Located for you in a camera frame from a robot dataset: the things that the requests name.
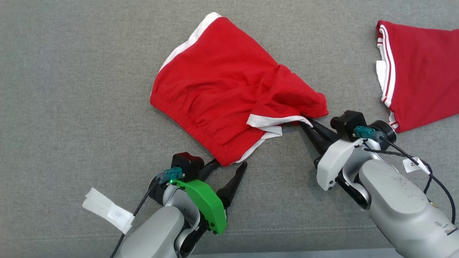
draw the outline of green plastic part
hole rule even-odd
[[[184,191],[193,200],[199,211],[209,221],[211,231],[222,234],[226,228],[226,213],[220,198],[213,192],[212,188],[201,180],[193,180],[185,183],[173,179],[177,187],[184,187]]]

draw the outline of white paper tag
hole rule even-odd
[[[83,208],[103,217],[124,234],[132,227],[132,221],[135,218],[132,213],[117,206],[94,188],[91,188],[86,195],[86,200],[83,202]]]
[[[416,165],[414,162],[412,162],[409,158],[403,160],[403,165],[405,166],[405,171],[407,173],[410,173],[416,170],[422,170],[426,174],[430,174],[430,171],[427,169],[427,167],[418,157],[413,157],[413,159],[419,163],[419,166]]]

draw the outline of folded red garment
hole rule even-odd
[[[150,103],[223,166],[243,161],[266,139],[281,136],[279,124],[309,123],[302,114],[328,114],[323,94],[215,12],[166,59]]]
[[[389,123],[411,130],[459,113],[459,29],[379,21],[376,73]]]

